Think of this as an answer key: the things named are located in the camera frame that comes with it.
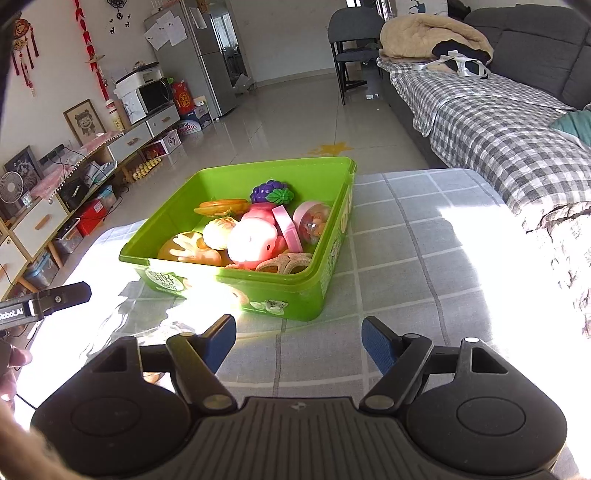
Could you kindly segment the person's left hand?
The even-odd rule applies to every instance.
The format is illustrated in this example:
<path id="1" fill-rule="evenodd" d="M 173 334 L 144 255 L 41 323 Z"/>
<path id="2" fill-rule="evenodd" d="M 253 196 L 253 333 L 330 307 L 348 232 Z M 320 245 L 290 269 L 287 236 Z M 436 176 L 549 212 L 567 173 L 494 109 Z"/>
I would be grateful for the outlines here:
<path id="1" fill-rule="evenodd" d="M 14 347 L 4 340 L 1 341 L 0 394 L 2 402 L 11 410 L 14 410 L 14 397 L 16 396 L 15 370 L 28 365 L 31 360 L 32 356 L 28 350 Z"/>

